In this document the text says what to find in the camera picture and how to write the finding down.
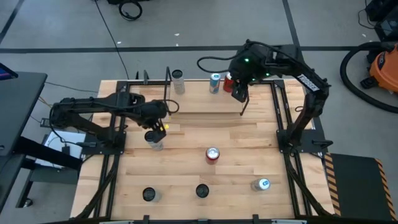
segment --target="gray floor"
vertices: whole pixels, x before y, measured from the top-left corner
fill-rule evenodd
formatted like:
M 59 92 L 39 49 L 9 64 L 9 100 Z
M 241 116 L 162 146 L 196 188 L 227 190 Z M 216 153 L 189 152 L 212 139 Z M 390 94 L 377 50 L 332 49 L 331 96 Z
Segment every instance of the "gray floor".
M 352 46 L 378 40 L 373 30 L 360 27 L 357 12 L 363 0 L 288 0 L 301 46 Z M 17 0 L 0 1 L 0 30 Z M 280 0 L 151 0 L 143 2 L 144 13 L 136 22 L 120 17 L 118 9 L 99 0 L 115 41 L 120 47 L 175 47 L 242 45 L 246 39 L 267 44 L 291 44 L 292 36 Z M 25 0 L 0 49 L 113 47 L 111 38 L 90 0 Z M 322 115 L 323 129 L 335 143 L 331 152 L 376 157 L 383 161 L 393 201 L 398 202 L 395 144 L 397 115 L 374 108 L 351 94 L 341 83 L 340 63 L 347 52 L 304 52 L 305 61 L 332 88 Z M 146 69 L 150 78 L 163 78 L 166 66 L 183 70 L 187 78 L 205 78 L 196 60 L 206 55 L 225 57 L 232 51 L 123 52 L 130 77 Z M 125 79 L 116 53 L 0 54 L 0 62 L 17 71 L 44 72 L 48 81 L 98 90 L 100 80 Z M 224 69 L 227 62 L 205 62 L 208 68 Z M 348 66 L 354 82 L 366 76 L 364 54 Z M 397 97 L 384 90 L 370 95 L 398 105 Z M 42 97 L 49 103 L 63 97 L 89 97 L 82 93 L 46 85 Z M 38 102 L 32 113 L 48 117 L 49 108 Z M 41 141 L 47 129 L 30 119 L 23 135 Z M 74 185 L 35 184 L 29 197 L 33 207 L 14 208 L 22 183 L 22 170 L 0 214 L 0 223 L 42 223 L 69 217 Z

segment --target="wooden table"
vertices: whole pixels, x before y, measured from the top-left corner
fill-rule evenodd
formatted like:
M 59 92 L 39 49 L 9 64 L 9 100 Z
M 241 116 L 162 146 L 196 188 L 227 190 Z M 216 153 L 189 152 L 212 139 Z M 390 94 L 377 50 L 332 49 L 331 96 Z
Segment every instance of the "wooden table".
M 295 120 L 298 113 L 294 108 L 303 103 L 303 88 L 296 80 L 286 80 L 285 85 Z M 102 81 L 99 97 L 108 96 L 115 89 L 116 81 Z M 145 95 L 147 101 L 162 99 L 163 90 L 163 86 L 153 85 L 131 88 L 131 92 Z M 160 152 L 153 151 L 145 142 L 145 130 L 128 121 L 112 220 L 142 220 L 144 215 L 150 215 L 151 220 L 250 219 L 253 214 L 260 218 L 293 218 L 284 159 L 275 135 L 277 121 L 271 88 L 255 85 L 249 92 L 250 104 L 243 116 L 177 113 L 165 119 L 164 123 L 170 127 L 163 140 L 164 150 Z M 110 117 L 110 114 L 95 114 L 93 121 L 108 126 Z M 282 117 L 286 127 L 285 116 Z M 220 149 L 220 158 L 214 166 L 205 162 L 205 150 L 210 146 Z M 309 154 L 302 154 L 301 160 L 307 187 L 326 210 L 334 213 L 321 160 Z M 102 161 L 103 156 L 93 156 L 83 164 L 71 217 L 79 214 L 96 192 Z M 271 181 L 270 189 L 252 191 L 250 183 L 261 177 Z M 195 194 L 196 186 L 201 183 L 210 188 L 207 198 Z M 142 199 L 142 191 L 149 186 L 162 192 L 160 202 Z M 296 189 L 304 214 L 301 193 L 297 186 Z

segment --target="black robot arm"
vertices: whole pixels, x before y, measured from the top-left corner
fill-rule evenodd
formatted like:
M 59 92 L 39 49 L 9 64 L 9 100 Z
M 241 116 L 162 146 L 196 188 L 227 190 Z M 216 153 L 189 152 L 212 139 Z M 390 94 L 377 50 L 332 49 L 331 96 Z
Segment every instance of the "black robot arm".
M 303 110 L 296 121 L 287 127 L 286 141 L 292 147 L 300 145 L 302 132 L 312 118 L 320 116 L 329 95 L 330 85 L 313 69 L 299 59 L 299 50 L 294 45 L 278 48 L 248 40 L 231 61 L 229 72 L 234 80 L 232 96 L 240 102 L 248 97 L 248 85 L 261 82 L 273 75 L 290 75 L 309 90 L 305 95 Z
M 105 98 L 64 98 L 53 105 L 50 124 L 58 128 L 72 126 L 96 136 L 99 141 L 111 146 L 117 143 L 116 133 L 110 130 L 114 127 L 104 128 L 80 116 L 83 113 L 104 112 L 129 118 L 144 129 L 152 129 L 155 142 L 166 136 L 161 120 L 168 112 L 166 103 L 163 100 L 145 102 L 144 96 L 128 92 L 113 93 Z

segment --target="wire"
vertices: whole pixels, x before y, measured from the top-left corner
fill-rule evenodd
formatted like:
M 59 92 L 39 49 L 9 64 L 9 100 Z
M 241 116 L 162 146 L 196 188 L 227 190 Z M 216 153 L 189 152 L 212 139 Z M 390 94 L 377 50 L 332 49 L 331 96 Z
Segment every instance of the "wire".
M 303 67 L 303 68 L 305 68 L 305 69 L 308 70 L 308 71 L 312 71 L 312 69 L 311 69 L 308 65 L 306 65 L 305 63 L 299 62 L 296 58 L 293 58 L 292 56 L 288 55 L 287 53 L 285 53 L 285 52 L 283 52 L 283 51 L 281 51 L 281 50 L 279 50 L 279 49 L 277 49 L 277 48 L 275 48 L 275 47 L 273 47 L 273 46 L 271 46 L 271 45 L 268 45 L 268 44 L 265 44 L 265 43 L 262 43 L 262 42 L 258 42 L 258 41 L 250 41 L 250 40 L 248 40 L 248 41 L 243 45 L 244 50 L 242 50 L 240 53 L 238 53 L 238 54 L 236 54 L 236 55 L 234 55 L 234 56 L 232 56 L 232 57 L 229 57 L 229 58 L 212 57 L 212 56 L 202 57 L 202 58 L 199 58 L 199 60 L 197 61 L 197 65 L 198 65 L 198 67 L 199 67 L 202 71 L 208 72 L 208 73 L 229 72 L 228 69 L 227 69 L 227 70 L 222 70 L 222 71 L 209 71 L 209 70 L 207 70 L 207 69 L 204 69 L 202 66 L 200 66 L 199 62 L 202 61 L 202 60 L 205 60 L 205 59 L 231 60 L 231 59 L 234 59 L 234 58 L 240 56 L 241 54 L 245 53 L 245 51 L 248 50 L 248 47 L 249 47 L 250 45 L 253 45 L 253 44 L 257 44 L 257 45 L 261 45 L 261 46 L 267 47 L 268 49 L 271 49 L 271 50 L 273 50 L 274 52 L 277 52 L 277 53 L 280 53 L 280 54 L 282 54 L 282 55 L 285 55 L 287 58 L 291 59 L 291 61 L 295 62 L 296 65 L 298 65 L 298 66 L 300 66 L 300 67 Z
M 126 11 L 124 11 L 122 8 L 125 4 L 127 3 L 133 3 L 135 6 L 138 7 L 139 13 L 137 16 L 130 16 L 130 14 Z M 122 16 L 123 19 L 127 20 L 127 21 L 135 21 L 138 18 L 140 18 L 142 16 L 142 7 L 141 5 L 134 0 L 124 0 L 122 3 L 119 4 L 119 13 Z
M 127 71 L 126 65 L 124 64 L 123 58 L 122 58 L 122 56 L 120 55 L 118 46 L 116 45 L 116 42 L 114 41 L 113 35 L 112 35 L 112 33 L 111 33 L 111 31 L 110 31 L 110 29 L 109 29 L 109 27 L 108 27 L 108 25 L 107 25 L 107 23 L 106 23 L 106 21 L 105 21 L 105 18 L 104 18 L 104 16 L 102 15 L 102 12 L 101 12 L 101 10 L 100 10 L 100 7 L 98 6 L 98 2 L 97 2 L 97 1 L 94 1 L 94 2 L 95 2 L 95 5 L 97 6 L 98 12 L 99 12 L 99 14 L 101 15 L 102 20 L 104 21 L 104 24 L 105 24 L 105 26 L 106 26 L 106 29 L 108 30 L 109 35 L 110 35 L 111 38 L 112 38 L 114 48 L 116 49 L 116 52 L 118 53 L 118 56 L 119 56 L 119 58 L 120 58 L 120 61 L 121 61 L 122 64 L 123 64 L 123 68 L 124 68 L 124 71 L 126 72 L 127 79 L 130 80 L 130 76 L 129 76 L 129 73 L 128 73 L 128 71 Z
M 177 113 L 180 110 L 180 105 L 175 100 L 166 99 L 165 101 L 170 101 L 170 102 L 173 102 L 173 103 L 175 103 L 177 105 L 177 109 L 175 111 L 170 111 L 169 107 L 168 107 L 167 108 L 167 112 L 169 112 L 171 114 L 174 114 L 174 113 Z
M 47 103 L 46 102 L 46 100 L 45 99 L 43 99 L 41 96 L 39 96 L 39 99 L 38 99 L 40 102 L 42 102 L 43 104 L 45 104 L 45 105 L 47 105 L 49 108 L 51 108 L 52 107 L 52 105 L 51 104 L 49 104 L 49 103 Z
M 59 137 L 57 136 L 57 137 L 52 138 L 52 139 L 49 141 L 49 143 L 47 144 L 47 147 L 50 147 L 51 142 L 54 141 L 54 139 L 57 139 L 57 138 L 59 138 Z
M 41 124 L 41 122 L 40 122 L 38 119 L 34 118 L 32 115 L 30 115 L 30 118 L 32 118 L 33 120 L 35 120 L 36 122 L 38 122 L 39 124 Z
M 359 12 L 358 12 L 358 24 L 359 24 L 361 27 L 365 27 L 365 28 L 367 28 L 367 29 L 372 29 L 372 30 L 374 30 L 374 29 L 380 29 L 380 30 L 392 32 L 391 29 L 383 29 L 383 28 L 381 28 L 381 27 L 377 27 L 377 26 L 375 26 L 375 25 L 372 25 L 372 24 L 371 24 L 371 21 L 369 20 L 368 15 L 366 15 L 366 20 L 368 21 L 368 24 L 369 24 L 371 27 L 368 27 L 368 26 L 366 26 L 366 25 L 364 25 L 364 24 L 361 23 L 360 13 L 363 12 L 363 11 L 365 11 L 367 6 L 368 6 L 368 0 L 365 0 L 365 8 L 362 9 L 362 10 L 359 10 Z
M 124 125 L 124 127 L 123 127 L 123 130 L 125 130 L 126 128 L 128 128 L 129 126 L 128 125 Z
M 232 59 L 234 59 L 234 58 L 240 56 L 243 52 L 245 52 L 245 50 L 243 50 L 243 51 L 240 52 L 239 54 L 236 54 L 236 55 L 234 55 L 234 56 L 232 56 L 232 57 L 229 57 L 229 58 L 213 57 L 213 56 L 201 57 L 201 58 L 199 58 L 199 60 L 197 61 L 197 65 L 198 65 L 198 67 L 200 68 L 200 70 L 202 70 L 202 71 L 204 71 L 204 72 L 208 72 L 208 73 L 223 73 L 223 72 L 228 72 L 228 71 L 229 71 L 228 69 L 226 69 L 226 70 L 220 70 L 220 71 L 210 71 L 210 70 L 204 69 L 202 66 L 200 66 L 200 62 L 201 62 L 202 60 L 208 60 L 208 59 L 213 59 L 213 60 L 232 60 Z
M 51 108 L 51 109 L 50 109 L 50 119 L 52 118 L 53 109 L 54 109 L 54 108 Z M 52 126 L 51 120 L 50 120 L 50 122 L 49 122 L 49 125 L 50 125 L 51 131 L 54 132 L 54 134 L 60 138 L 60 142 L 64 143 L 65 146 L 67 146 L 67 143 L 69 143 L 69 144 L 74 144 L 74 145 L 76 145 L 76 146 L 79 146 L 78 144 L 76 144 L 76 143 L 74 143 L 74 142 L 66 141 L 63 137 L 61 137 L 61 136 L 54 130 L 54 127 Z
M 47 83 L 47 84 L 50 84 L 50 85 L 55 85 L 55 86 L 60 86 L 60 87 L 68 88 L 68 89 L 71 89 L 71 90 L 76 90 L 76 91 L 82 91 L 82 92 L 88 92 L 88 93 L 98 93 L 97 91 L 79 90 L 79 89 L 76 89 L 76 88 L 72 88 L 72 87 L 64 86 L 64 85 L 59 85 L 59 84 L 55 84 L 55 83 L 50 83 L 50 82 L 46 82 L 46 83 Z
M 81 162 L 81 164 L 85 163 L 89 158 L 93 157 L 94 155 L 89 155 L 86 157 L 86 159 L 83 160 L 83 162 Z
M 303 109 L 304 109 L 303 106 L 296 106 L 296 108 L 294 108 L 294 111 L 301 112 Z

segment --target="black panel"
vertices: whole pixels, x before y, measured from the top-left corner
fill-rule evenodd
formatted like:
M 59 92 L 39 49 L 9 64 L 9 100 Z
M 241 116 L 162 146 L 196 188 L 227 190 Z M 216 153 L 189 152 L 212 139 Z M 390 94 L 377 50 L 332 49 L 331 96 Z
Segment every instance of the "black panel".
M 332 154 L 341 216 L 391 220 L 374 158 Z
M 44 73 L 18 72 L 18 75 L 0 81 L 0 156 L 14 149 L 47 78 Z

